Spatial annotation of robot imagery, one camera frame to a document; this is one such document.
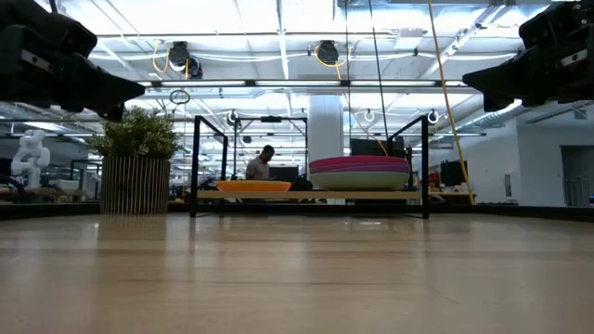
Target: plate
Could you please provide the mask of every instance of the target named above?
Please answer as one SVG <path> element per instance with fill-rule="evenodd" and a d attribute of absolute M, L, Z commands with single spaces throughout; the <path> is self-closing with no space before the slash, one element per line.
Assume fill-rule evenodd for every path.
<path fill-rule="evenodd" d="M 356 164 L 353 165 L 352 163 L 348 163 L 345 165 L 330 165 L 330 166 L 322 166 L 317 168 L 312 168 L 309 170 L 309 173 L 342 173 L 342 172 L 398 172 L 398 173 L 408 173 L 410 172 L 410 167 L 407 164 L 402 163 L 390 163 L 390 164 L 370 164 L 370 165 L 362 165 Z"/>
<path fill-rule="evenodd" d="M 335 157 L 320 159 L 317 161 L 311 161 L 309 168 L 317 168 L 322 166 L 345 164 L 345 163 L 405 163 L 408 164 L 406 159 L 397 157 L 383 157 L 383 156 L 350 156 L 350 157 Z"/>
<path fill-rule="evenodd" d="M 409 173 L 343 172 L 310 174 L 309 179 L 325 190 L 394 190 L 408 182 Z"/>
<path fill-rule="evenodd" d="M 221 191 L 287 191 L 291 182 L 280 181 L 216 181 Z"/>

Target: wooden floor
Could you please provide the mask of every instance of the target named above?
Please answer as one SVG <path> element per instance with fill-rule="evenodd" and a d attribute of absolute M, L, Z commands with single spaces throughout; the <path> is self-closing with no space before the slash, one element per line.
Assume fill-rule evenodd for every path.
<path fill-rule="evenodd" d="M 0 222 L 1 333 L 593 333 L 594 225 L 78 216 Z"/>

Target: pink bowl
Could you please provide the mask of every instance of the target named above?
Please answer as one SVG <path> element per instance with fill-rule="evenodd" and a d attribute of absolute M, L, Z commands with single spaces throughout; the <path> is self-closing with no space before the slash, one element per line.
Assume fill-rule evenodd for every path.
<path fill-rule="evenodd" d="M 317 168 L 311 168 L 309 173 L 339 173 L 339 172 L 397 172 L 397 173 L 408 173 L 410 167 L 404 163 L 389 163 L 389 164 L 371 164 L 371 165 L 355 165 L 355 166 L 344 166 L 344 165 L 330 165 L 322 166 Z"/>
<path fill-rule="evenodd" d="M 369 164 L 369 163 L 406 163 L 408 164 L 406 159 L 397 158 L 397 157 L 383 157 L 383 156 L 351 156 L 351 157 L 335 157 L 335 158 L 326 158 L 320 159 L 318 161 L 311 161 L 309 163 L 309 168 L 317 168 L 322 166 L 330 166 L 330 165 L 343 165 L 345 163 L 359 163 L 359 164 Z"/>

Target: orange bowl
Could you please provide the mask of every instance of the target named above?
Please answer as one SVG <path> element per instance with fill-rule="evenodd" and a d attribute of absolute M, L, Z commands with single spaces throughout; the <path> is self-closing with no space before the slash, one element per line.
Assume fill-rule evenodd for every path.
<path fill-rule="evenodd" d="M 216 181 L 221 191 L 287 191 L 291 182 L 280 181 Z"/>

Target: man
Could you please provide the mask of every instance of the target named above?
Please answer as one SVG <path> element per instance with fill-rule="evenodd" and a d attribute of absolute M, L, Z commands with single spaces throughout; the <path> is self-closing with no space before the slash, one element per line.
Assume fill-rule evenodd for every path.
<path fill-rule="evenodd" d="M 275 155 L 275 150 L 266 145 L 258 158 L 248 163 L 248 168 L 245 171 L 246 180 L 268 180 L 270 179 L 270 167 L 268 162 Z"/>

